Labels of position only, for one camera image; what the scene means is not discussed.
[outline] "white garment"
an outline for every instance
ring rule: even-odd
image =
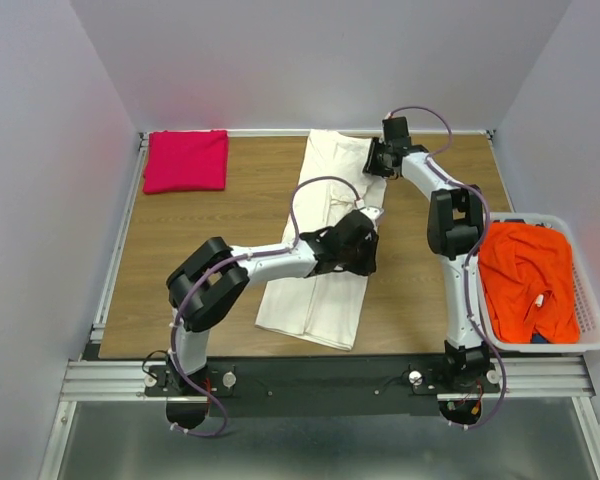
[[[307,139],[301,183],[333,175],[352,183],[368,206],[381,207],[386,181],[362,173],[369,139],[338,132],[312,130]],[[332,226],[354,208],[355,196],[341,182],[325,180],[303,187],[294,201],[301,232]],[[282,240],[293,239],[287,220]],[[360,321],[367,278],[331,273],[312,278],[284,278],[269,282],[260,304],[256,326],[342,350],[351,350]]]

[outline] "table top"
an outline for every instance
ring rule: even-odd
[[[415,136],[430,151],[446,136]],[[200,244],[265,245],[282,236],[306,137],[231,138],[223,192],[136,195],[101,358],[143,358],[168,347],[171,308],[165,281]],[[456,136],[437,161],[477,184],[492,211],[509,211],[487,139]],[[441,352],[447,328],[442,270],[427,246],[429,202],[404,179],[390,180],[379,229],[377,272],[369,278],[354,348],[343,352],[254,326],[264,286],[247,289],[211,331],[212,356]]]

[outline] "white laundry basket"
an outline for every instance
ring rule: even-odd
[[[576,299],[576,318],[580,327],[578,343],[505,343],[500,341],[491,327],[489,310],[482,288],[482,280],[478,271],[478,297],[484,333],[489,340],[500,350],[524,353],[583,353],[588,350],[600,350],[600,308],[593,294],[591,284],[587,278],[580,253],[576,250],[573,236],[567,224],[551,215],[535,213],[492,213],[492,221],[520,221],[531,225],[543,225],[562,232],[572,246],[573,250],[573,286]]]

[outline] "wall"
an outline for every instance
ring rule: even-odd
[[[0,479],[37,478],[136,138],[69,3],[0,2]]]
[[[569,2],[72,0],[142,130],[493,128]]]
[[[600,0],[574,0],[495,140],[516,209],[567,220],[600,303]],[[600,419],[600,353],[587,363]]]

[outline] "orange cloth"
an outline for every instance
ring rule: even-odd
[[[555,230],[515,222],[491,225],[478,258],[495,335],[530,343],[539,333],[551,343],[576,343],[571,245]],[[542,306],[537,306],[539,295]]]

